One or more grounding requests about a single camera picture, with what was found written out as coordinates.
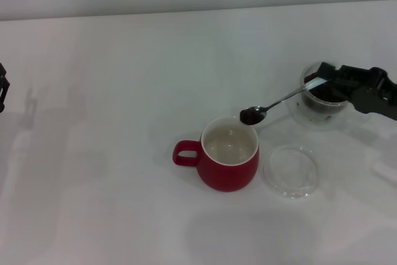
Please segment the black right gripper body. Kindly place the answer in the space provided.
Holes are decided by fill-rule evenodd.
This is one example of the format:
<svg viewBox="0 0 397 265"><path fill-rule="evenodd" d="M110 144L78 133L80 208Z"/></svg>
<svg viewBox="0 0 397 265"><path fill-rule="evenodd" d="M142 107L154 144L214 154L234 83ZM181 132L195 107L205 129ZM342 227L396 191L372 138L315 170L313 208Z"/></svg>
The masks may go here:
<svg viewBox="0 0 397 265"><path fill-rule="evenodd" d="M351 94L351 104L363 114L380 114L396 120L396 83L385 70L359 69L358 85Z"/></svg>

